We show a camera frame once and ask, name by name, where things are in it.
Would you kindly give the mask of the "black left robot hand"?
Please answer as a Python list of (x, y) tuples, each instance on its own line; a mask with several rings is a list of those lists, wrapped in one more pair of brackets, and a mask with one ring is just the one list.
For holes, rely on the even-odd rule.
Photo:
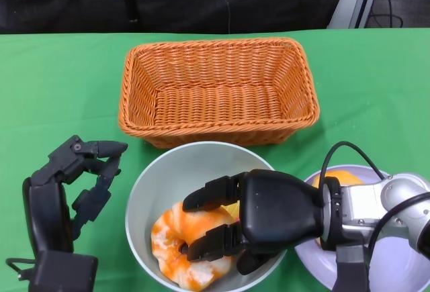
[[(74, 135), (49, 154), (47, 164), (25, 179), (24, 210), (35, 254), (45, 250), (73, 252), (81, 228), (94, 221), (110, 199), (109, 188), (121, 172), (119, 163), (127, 148), (124, 142), (84, 142)], [(96, 183), (68, 205), (64, 186), (83, 173), (96, 175)]]

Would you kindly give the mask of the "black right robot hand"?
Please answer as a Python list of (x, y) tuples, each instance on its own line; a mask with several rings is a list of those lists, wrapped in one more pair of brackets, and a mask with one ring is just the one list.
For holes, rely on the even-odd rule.
[(290, 174), (254, 169), (207, 182), (183, 201), (183, 210), (212, 211), (239, 203), (239, 220), (208, 230), (190, 243), (190, 262), (237, 255), (237, 271), (248, 275), (282, 250), (323, 233), (319, 190)]

